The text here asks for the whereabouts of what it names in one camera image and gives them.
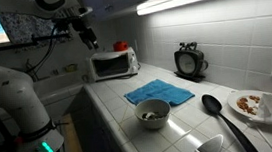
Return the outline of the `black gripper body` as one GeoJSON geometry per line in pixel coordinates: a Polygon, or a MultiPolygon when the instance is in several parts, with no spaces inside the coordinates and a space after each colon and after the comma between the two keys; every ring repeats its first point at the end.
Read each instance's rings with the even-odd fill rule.
{"type": "Polygon", "coordinates": [[[64,31],[69,25],[72,25],[73,29],[78,33],[86,33],[88,28],[91,28],[88,21],[86,20],[87,15],[93,12],[89,6],[79,8],[79,15],[69,16],[61,19],[55,19],[56,27],[60,31],[64,31]]]}

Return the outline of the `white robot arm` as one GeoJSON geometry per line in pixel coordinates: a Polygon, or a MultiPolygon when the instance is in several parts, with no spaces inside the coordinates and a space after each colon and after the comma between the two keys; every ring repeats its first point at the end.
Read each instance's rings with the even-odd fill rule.
{"type": "MultiPolygon", "coordinates": [[[[87,48],[98,47],[94,31],[85,21],[92,9],[81,7],[78,0],[0,0],[0,12],[69,23],[87,48]]],[[[57,152],[63,146],[64,137],[47,114],[27,73],[0,66],[0,108],[15,119],[20,129],[23,142],[16,152],[57,152]]]]}

